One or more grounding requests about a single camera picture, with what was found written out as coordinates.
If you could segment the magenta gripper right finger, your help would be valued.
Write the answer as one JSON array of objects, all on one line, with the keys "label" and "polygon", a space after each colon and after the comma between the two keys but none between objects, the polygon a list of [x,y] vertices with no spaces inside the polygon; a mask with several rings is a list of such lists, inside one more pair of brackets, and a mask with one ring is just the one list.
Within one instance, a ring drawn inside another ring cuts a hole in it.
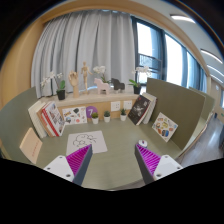
[{"label": "magenta gripper right finger", "polygon": [[140,144],[135,145],[135,156],[145,184],[182,169],[182,166],[169,155],[159,156]]}]

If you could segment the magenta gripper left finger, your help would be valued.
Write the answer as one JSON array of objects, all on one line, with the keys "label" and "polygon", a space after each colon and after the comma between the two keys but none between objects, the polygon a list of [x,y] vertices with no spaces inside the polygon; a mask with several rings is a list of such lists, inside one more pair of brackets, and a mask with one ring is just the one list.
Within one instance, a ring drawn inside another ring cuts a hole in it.
[{"label": "magenta gripper left finger", "polygon": [[92,145],[87,145],[68,156],[59,155],[44,170],[81,186],[92,154]]}]

